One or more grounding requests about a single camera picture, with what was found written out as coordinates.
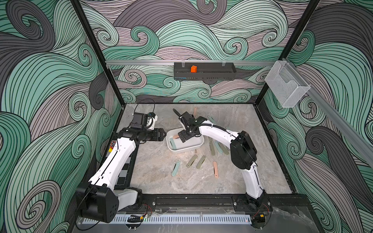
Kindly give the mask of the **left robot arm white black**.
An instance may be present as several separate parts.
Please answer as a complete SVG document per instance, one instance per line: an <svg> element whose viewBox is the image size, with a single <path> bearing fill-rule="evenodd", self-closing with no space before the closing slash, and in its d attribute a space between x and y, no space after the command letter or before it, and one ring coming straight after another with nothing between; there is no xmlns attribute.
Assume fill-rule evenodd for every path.
<svg viewBox="0 0 373 233"><path fill-rule="evenodd" d="M137 188L115 190L119 174L130 155L141 142L163 141L162 128L123 128L115 134L116 144L98 171L86 183L76 188L77 216L110 223L117 212L129 206L138 206L142 191Z"/></svg>

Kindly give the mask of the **olive knife row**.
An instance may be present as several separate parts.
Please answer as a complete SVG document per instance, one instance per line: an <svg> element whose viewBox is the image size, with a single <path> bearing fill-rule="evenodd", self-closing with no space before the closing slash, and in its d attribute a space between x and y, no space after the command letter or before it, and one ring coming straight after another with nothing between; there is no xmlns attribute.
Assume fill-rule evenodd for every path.
<svg viewBox="0 0 373 233"><path fill-rule="evenodd" d="M226 155L229 154L229 150L228 150L228 148L224 144L219 143L219 146L221 147L221 149L222 149L222 151L223 151L224 154L226 154Z"/></svg>
<svg viewBox="0 0 373 233"><path fill-rule="evenodd" d="M210 147L211 155L215 156L216 152L215 152L215 147L214 147L213 142L209 142L209 147Z"/></svg>

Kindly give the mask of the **mint knife back row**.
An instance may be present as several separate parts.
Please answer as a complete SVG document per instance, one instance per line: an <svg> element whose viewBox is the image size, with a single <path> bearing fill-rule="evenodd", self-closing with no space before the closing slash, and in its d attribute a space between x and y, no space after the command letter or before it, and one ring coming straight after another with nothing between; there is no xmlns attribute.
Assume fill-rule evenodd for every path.
<svg viewBox="0 0 373 233"><path fill-rule="evenodd" d="M216 121L213 119L213 117L208 116L208 119L209 119L213 124L216 124Z"/></svg>

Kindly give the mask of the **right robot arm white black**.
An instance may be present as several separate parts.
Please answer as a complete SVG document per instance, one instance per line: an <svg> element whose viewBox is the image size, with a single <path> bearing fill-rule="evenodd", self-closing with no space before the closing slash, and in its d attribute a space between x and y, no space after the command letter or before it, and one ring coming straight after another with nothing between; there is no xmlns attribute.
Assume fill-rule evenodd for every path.
<svg viewBox="0 0 373 233"><path fill-rule="evenodd" d="M207 136L230 148L232 163L241 170L245 182L248 208L258 212L266 203L266 191L257 171L257 149L245 131L234 132L214 124L207 118L179 116L183 130L178 133L183 143L197 136Z"/></svg>

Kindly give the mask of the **white storage box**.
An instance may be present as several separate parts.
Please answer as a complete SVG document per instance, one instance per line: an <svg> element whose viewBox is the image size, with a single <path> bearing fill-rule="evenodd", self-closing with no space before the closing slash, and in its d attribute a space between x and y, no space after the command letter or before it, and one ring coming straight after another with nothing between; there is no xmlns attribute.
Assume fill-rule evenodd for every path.
<svg viewBox="0 0 373 233"><path fill-rule="evenodd" d="M178 128L167 132L165 140L169 150L172 153L182 153L190 150L196 150L204 144L205 139L202 136L193 137L185 142L182 142L179 138L174 138L174 136L176 136L182 130L183 128Z"/></svg>

